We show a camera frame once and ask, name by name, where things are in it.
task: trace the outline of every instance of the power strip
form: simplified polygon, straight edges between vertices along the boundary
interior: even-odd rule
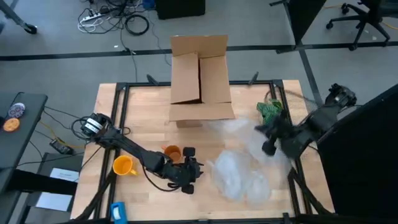
[[[94,13],[93,16],[84,17],[81,21],[82,22],[87,22],[87,21],[90,21],[90,20],[93,20],[93,19],[96,19],[96,18],[99,18],[99,17],[102,17],[102,16],[105,16],[105,15],[97,12],[97,13]]]

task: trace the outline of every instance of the green object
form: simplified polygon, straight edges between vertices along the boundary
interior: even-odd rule
[[[270,99],[269,103],[257,103],[257,110],[262,115],[262,124],[267,124],[274,116],[282,111],[282,103],[279,100]]]

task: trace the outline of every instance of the cardboard box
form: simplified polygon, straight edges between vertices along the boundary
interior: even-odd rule
[[[171,37],[171,121],[235,118],[226,65],[227,41],[227,35]]]

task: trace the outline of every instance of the white paper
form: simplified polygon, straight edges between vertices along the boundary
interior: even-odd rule
[[[50,177],[77,182],[79,173],[76,171],[53,168]],[[37,201],[36,207],[66,212],[71,199],[71,195],[42,192],[39,200]]]

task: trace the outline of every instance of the orange cup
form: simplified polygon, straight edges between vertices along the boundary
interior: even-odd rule
[[[164,154],[168,155],[173,163],[178,163],[181,159],[181,150],[178,146],[162,146]]]
[[[114,160],[112,168],[117,175],[137,175],[131,156],[119,156]]]

